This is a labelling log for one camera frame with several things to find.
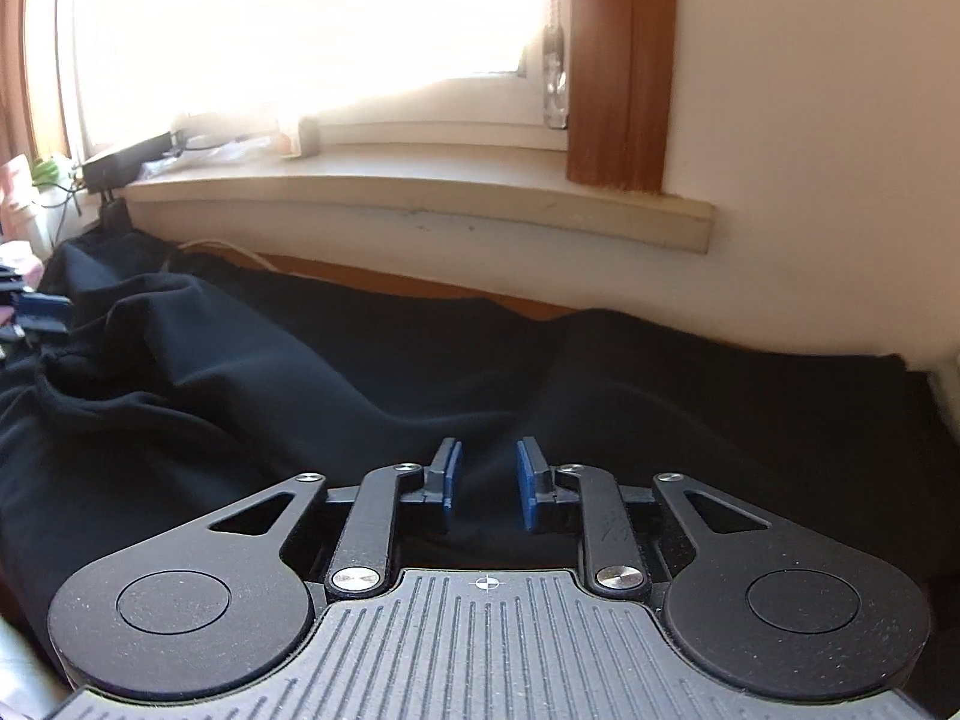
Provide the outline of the black Nike sweatpants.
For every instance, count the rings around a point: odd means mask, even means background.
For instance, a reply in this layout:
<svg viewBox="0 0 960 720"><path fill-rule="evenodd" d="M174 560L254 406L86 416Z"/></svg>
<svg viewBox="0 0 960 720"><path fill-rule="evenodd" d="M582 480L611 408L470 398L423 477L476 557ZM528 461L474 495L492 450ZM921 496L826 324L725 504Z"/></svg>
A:
<svg viewBox="0 0 960 720"><path fill-rule="evenodd" d="M60 245L68 335L2 367L2 580L36 642L80 567L301 472L355 484L464 445L427 566L560 566L524 530L516 450L626 484L681 472L890 562L934 631L911 697L958 707L958 447L896 356L747 351L588 310L537 322L245 270L139 231Z"/></svg>

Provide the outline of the pink thermos jug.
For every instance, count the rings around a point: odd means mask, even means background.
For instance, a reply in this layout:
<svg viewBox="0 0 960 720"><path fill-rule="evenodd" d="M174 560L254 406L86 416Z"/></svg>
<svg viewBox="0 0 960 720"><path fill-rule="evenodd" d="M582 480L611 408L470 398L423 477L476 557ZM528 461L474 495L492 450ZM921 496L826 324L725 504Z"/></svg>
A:
<svg viewBox="0 0 960 720"><path fill-rule="evenodd" d="M43 241L37 232L36 187L32 185L31 167L24 154L2 166L2 236L5 241L25 241L36 255L41 255Z"/></svg>

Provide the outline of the green lid plastic container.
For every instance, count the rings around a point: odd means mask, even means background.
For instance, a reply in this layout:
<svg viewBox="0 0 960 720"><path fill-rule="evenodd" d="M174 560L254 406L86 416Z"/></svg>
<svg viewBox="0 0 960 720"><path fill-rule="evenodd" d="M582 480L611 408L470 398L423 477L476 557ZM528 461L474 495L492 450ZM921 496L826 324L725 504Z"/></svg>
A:
<svg viewBox="0 0 960 720"><path fill-rule="evenodd" d="M76 166L65 154L49 154L32 161L31 180L44 210L47 242L50 249L55 249L67 224L68 212L78 208Z"/></svg>

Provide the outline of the black box device on sill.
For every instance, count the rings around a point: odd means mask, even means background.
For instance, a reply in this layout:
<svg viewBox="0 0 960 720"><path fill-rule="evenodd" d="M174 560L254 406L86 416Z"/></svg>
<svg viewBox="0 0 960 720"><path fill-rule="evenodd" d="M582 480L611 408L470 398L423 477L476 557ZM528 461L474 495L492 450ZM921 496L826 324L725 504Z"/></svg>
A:
<svg viewBox="0 0 960 720"><path fill-rule="evenodd" d="M83 185L89 192L110 192L132 184L144 164L164 158L174 143L174 133L164 132L135 145L93 156L82 164Z"/></svg>

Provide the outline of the clear plastic bag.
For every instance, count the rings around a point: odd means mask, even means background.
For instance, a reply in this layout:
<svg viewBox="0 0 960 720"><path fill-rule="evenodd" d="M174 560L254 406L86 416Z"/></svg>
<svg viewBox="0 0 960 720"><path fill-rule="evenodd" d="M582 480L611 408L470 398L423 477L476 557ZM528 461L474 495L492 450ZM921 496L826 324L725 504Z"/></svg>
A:
<svg viewBox="0 0 960 720"><path fill-rule="evenodd" d="M290 151L290 138L283 133L252 133L231 138L197 135L174 146L172 154L187 161L249 163L286 156Z"/></svg>

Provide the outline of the small orange picture carton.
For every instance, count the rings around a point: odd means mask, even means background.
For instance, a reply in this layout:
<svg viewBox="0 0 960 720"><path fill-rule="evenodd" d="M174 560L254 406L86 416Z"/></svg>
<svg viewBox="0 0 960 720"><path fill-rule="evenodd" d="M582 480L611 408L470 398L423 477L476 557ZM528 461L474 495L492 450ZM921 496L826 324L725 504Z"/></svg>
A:
<svg viewBox="0 0 960 720"><path fill-rule="evenodd" d="M322 132L316 117L304 117L298 122L299 156L312 158L322 148Z"/></svg>

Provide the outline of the brown wooden window frame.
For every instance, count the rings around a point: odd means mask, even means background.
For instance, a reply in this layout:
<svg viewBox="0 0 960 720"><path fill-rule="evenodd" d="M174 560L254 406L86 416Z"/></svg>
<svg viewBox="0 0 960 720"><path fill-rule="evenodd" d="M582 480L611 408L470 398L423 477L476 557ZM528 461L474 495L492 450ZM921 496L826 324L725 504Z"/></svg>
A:
<svg viewBox="0 0 960 720"><path fill-rule="evenodd" d="M568 179L658 193L677 0L571 0Z"/></svg>

